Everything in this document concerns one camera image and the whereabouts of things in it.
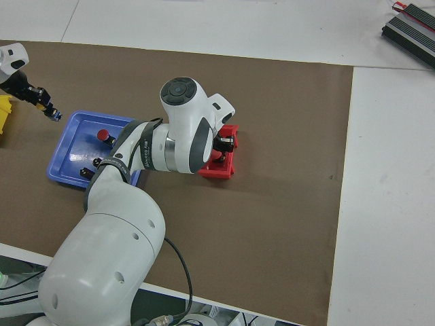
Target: black strap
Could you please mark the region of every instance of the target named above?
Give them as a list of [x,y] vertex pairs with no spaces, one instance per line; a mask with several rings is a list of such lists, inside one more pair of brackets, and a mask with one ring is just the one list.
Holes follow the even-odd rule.
[[121,161],[117,158],[104,158],[100,162],[99,167],[104,166],[104,165],[115,166],[120,171],[122,180],[124,180],[124,182],[130,184],[130,182],[131,182],[130,170],[127,168],[127,165],[125,165],[125,163],[123,163],[123,161]]
[[162,122],[163,119],[161,117],[157,117],[148,122],[142,131],[141,138],[139,139],[142,164],[148,170],[156,170],[152,163],[152,136],[154,129],[159,127]]

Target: red cap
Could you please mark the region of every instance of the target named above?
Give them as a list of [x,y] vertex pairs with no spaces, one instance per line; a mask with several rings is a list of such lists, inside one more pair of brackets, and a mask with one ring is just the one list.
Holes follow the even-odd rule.
[[106,141],[109,138],[109,136],[110,136],[110,134],[107,131],[107,129],[101,129],[100,131],[98,131],[98,134],[97,134],[97,138],[100,141]]

